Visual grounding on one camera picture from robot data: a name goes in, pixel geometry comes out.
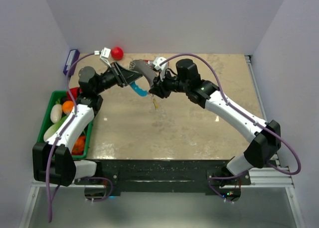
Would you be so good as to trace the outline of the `blue grey keyring with rings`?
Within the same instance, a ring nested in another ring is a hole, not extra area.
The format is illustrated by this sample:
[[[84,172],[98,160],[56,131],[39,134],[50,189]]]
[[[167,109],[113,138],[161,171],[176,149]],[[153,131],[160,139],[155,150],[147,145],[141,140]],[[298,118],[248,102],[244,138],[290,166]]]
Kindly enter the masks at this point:
[[[150,60],[134,59],[129,63],[129,70],[139,74],[140,77],[138,78],[138,80],[141,78],[145,79],[149,86],[148,89],[143,89],[135,81],[130,83],[130,87],[133,89],[133,91],[140,97],[153,97],[154,95],[150,92],[150,89],[154,85],[153,82],[157,75],[154,71],[153,65],[151,65],[150,63]]]

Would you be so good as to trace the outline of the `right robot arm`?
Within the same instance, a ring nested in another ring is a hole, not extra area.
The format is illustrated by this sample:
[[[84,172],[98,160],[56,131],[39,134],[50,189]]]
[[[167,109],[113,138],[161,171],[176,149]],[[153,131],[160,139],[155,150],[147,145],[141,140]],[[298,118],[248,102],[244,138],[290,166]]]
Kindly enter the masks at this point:
[[[226,184],[234,184],[246,170],[263,168],[281,147],[280,125],[276,121],[266,122],[222,95],[217,85],[201,78],[191,59],[179,60],[176,74],[169,72],[163,57],[157,57],[152,67],[159,75],[153,78],[151,94],[163,99],[172,92],[184,93],[191,102],[224,119],[249,142],[248,148],[223,169],[221,174]]]

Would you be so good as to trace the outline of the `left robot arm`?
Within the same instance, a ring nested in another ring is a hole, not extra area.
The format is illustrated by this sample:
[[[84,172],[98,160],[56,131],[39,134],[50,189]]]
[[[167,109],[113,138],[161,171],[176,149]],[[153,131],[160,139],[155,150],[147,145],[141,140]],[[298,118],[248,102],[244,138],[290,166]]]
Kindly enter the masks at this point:
[[[101,108],[101,93],[115,85],[125,87],[142,77],[117,62],[102,74],[86,66],[79,71],[80,95],[62,126],[45,142],[37,142],[32,149],[33,175],[36,181],[69,186],[73,180],[86,178],[91,184],[103,180],[102,170],[90,160],[75,161],[71,155],[76,140]]]

